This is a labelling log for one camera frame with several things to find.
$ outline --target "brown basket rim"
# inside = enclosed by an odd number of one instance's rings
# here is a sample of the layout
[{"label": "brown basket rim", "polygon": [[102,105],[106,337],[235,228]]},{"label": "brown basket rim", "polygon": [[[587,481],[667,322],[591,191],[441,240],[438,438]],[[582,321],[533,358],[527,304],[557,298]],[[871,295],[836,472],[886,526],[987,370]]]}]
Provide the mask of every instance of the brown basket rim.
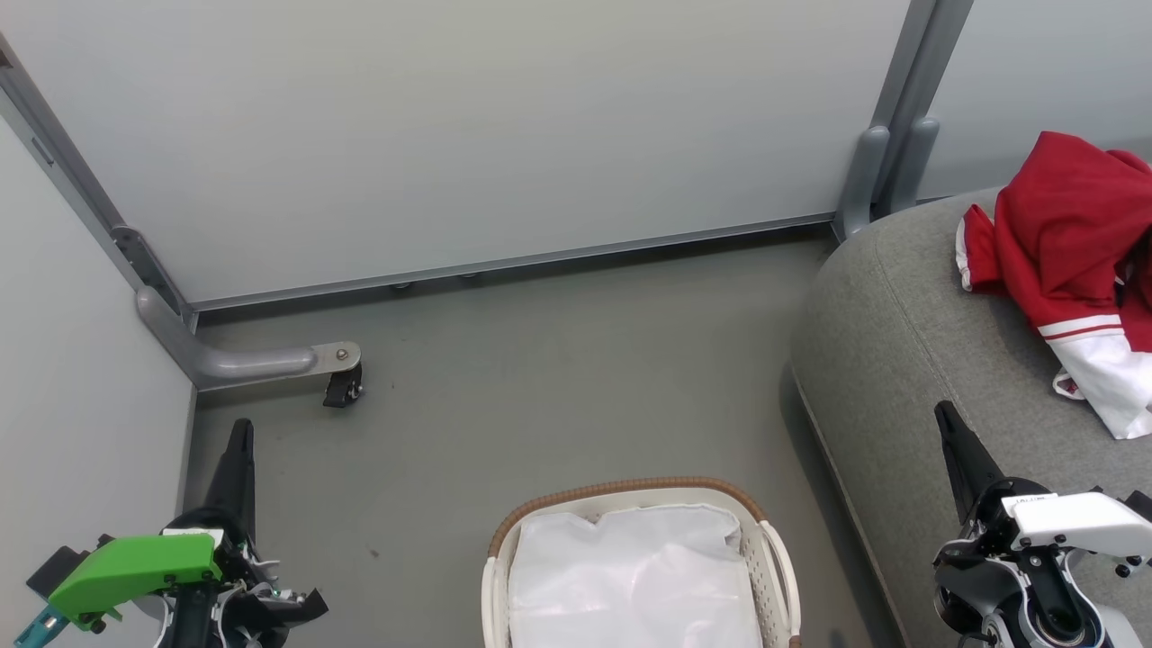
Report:
[{"label": "brown basket rim", "polygon": [[492,536],[492,543],[488,544],[488,557],[495,558],[500,553],[500,545],[503,544],[503,541],[508,536],[508,533],[511,532],[511,528],[516,526],[516,522],[521,521],[533,511],[546,508],[548,506],[555,506],[556,504],[575,502],[577,499],[597,497],[600,495],[614,495],[631,490],[661,490],[670,488],[706,488],[718,490],[732,497],[736,502],[740,502],[758,521],[767,520],[767,517],[764,514],[764,510],[760,508],[751,496],[723,480],[717,480],[713,477],[652,477],[646,480],[624,480],[546,495],[520,505],[515,511],[509,513],[502,522],[500,522],[495,535]]}]

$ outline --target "white plastic basket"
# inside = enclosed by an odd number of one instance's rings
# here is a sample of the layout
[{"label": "white plastic basket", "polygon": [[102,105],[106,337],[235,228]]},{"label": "white plastic basket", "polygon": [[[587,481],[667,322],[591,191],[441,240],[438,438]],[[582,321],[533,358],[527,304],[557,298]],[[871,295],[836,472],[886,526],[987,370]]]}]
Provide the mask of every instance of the white plastic basket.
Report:
[{"label": "white plastic basket", "polygon": [[748,563],[764,648],[799,648],[799,595],[785,543],[751,497],[727,482],[707,477],[612,482],[533,499],[513,511],[497,529],[484,565],[480,606],[485,648],[511,648],[508,572],[525,518],[564,512],[594,522],[611,511],[667,504],[710,504],[736,515],[740,552]]}]

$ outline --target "clothing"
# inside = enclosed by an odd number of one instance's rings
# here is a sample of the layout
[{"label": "clothing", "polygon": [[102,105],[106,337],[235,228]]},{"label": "clothing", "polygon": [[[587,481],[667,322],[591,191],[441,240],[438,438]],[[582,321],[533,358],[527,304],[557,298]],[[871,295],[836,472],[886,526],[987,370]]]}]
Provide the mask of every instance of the clothing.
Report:
[{"label": "clothing", "polygon": [[1152,168],[1043,133],[996,197],[995,220],[972,205],[956,232],[965,289],[1020,304],[1119,439],[1152,434]]}]

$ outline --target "white partition panel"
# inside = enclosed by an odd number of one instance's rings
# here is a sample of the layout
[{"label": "white partition panel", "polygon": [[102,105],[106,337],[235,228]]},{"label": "white partition panel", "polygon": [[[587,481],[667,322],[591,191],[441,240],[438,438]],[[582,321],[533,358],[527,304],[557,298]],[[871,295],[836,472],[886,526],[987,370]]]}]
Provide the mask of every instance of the white partition panel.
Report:
[{"label": "white partition panel", "polygon": [[909,0],[8,0],[190,302],[831,212]]},{"label": "white partition panel", "polygon": [[1152,159],[1152,3],[977,0],[929,114],[919,197],[1011,180],[1041,130]]},{"label": "white partition panel", "polygon": [[[100,534],[154,534],[172,520],[192,398],[137,318],[131,287],[25,148],[29,135],[0,92],[5,642],[44,609],[24,581],[56,548],[92,550]],[[158,621],[134,605],[121,612],[99,638],[68,628],[53,646],[156,641]]]}]

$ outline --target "gray fabric ottoman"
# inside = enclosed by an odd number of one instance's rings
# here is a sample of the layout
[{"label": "gray fabric ottoman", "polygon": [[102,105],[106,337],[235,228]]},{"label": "gray fabric ottoman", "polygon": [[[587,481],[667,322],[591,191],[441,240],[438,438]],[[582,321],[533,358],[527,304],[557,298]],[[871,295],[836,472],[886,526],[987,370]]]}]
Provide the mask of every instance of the gray fabric ottoman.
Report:
[{"label": "gray fabric ottoman", "polygon": [[[1052,391],[1059,362],[1008,297],[960,287],[956,225],[996,190],[917,206],[828,259],[793,341],[793,370],[910,648],[958,638],[933,611],[931,562],[960,530],[932,408],[952,400],[1008,475],[1056,492],[1152,491],[1152,438],[1114,440]],[[1076,578],[1152,645],[1152,580],[1086,557]]]}]

